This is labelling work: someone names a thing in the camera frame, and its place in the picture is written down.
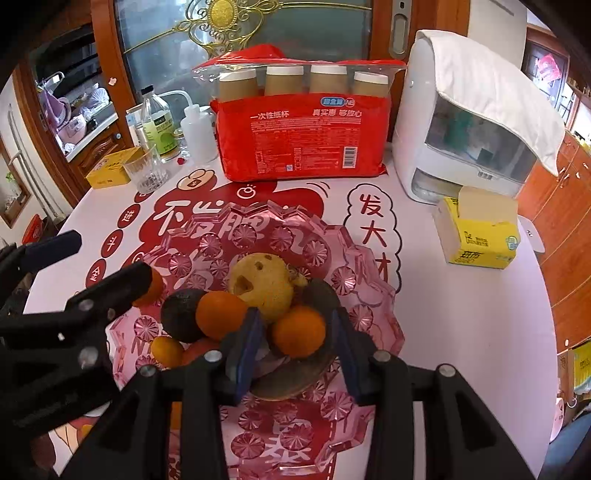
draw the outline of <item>glass cup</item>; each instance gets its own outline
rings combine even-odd
[[[138,189],[138,193],[152,193],[168,179],[168,171],[162,165],[156,144],[149,142],[141,145],[144,154],[137,160],[123,165],[127,175]]]

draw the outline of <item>white cloth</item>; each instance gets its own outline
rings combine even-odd
[[[515,65],[461,35],[420,30],[435,56],[435,84],[445,100],[509,130],[558,176],[556,157],[564,122],[533,82]]]

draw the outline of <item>fruit bowl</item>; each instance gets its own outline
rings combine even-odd
[[[162,275],[165,292],[153,305],[132,308],[109,330],[116,347],[113,374],[119,385],[143,365],[160,367],[151,355],[150,342],[166,335],[160,307],[168,295],[181,288],[225,290],[230,268],[254,252],[279,255],[306,278],[326,281],[357,330],[370,334],[378,348],[400,352],[404,336],[393,313],[395,290],[380,278],[371,250],[355,245],[344,226],[327,225],[302,207],[283,209],[271,201],[249,207],[229,204],[213,215],[194,215],[144,255],[143,260]],[[335,453],[363,441],[373,408],[355,405],[334,355],[319,356],[304,373],[276,374],[293,379],[278,386],[281,381],[269,375],[278,368],[297,370],[298,363],[284,364],[268,352],[259,358],[258,368],[264,374],[243,402],[220,409],[231,478],[322,472]],[[263,394],[257,390],[262,380],[267,389]],[[269,388],[275,388],[273,395]],[[263,400],[266,395],[281,401]],[[177,472],[177,435],[172,432],[171,477]]]

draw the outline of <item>blue label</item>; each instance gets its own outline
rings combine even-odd
[[[344,106],[345,99],[342,97],[322,97],[320,103],[322,106]]]

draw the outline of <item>red circle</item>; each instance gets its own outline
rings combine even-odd
[[[154,192],[150,192],[150,193],[140,193],[140,192],[138,192],[138,193],[135,194],[134,202],[135,203],[142,203],[144,200],[148,200],[152,196],[153,193]]]
[[[103,246],[100,248],[100,254],[103,258],[109,258],[115,253],[123,240],[123,230],[117,229],[111,232],[106,240],[103,242]]]
[[[107,262],[104,258],[101,258],[94,262],[91,268],[86,274],[86,288],[93,286],[95,283],[100,282],[105,276],[105,270],[107,268]]]
[[[117,226],[119,228],[125,228],[135,220],[138,214],[139,203],[134,203],[133,205],[128,206],[119,217],[119,220],[117,220]]]

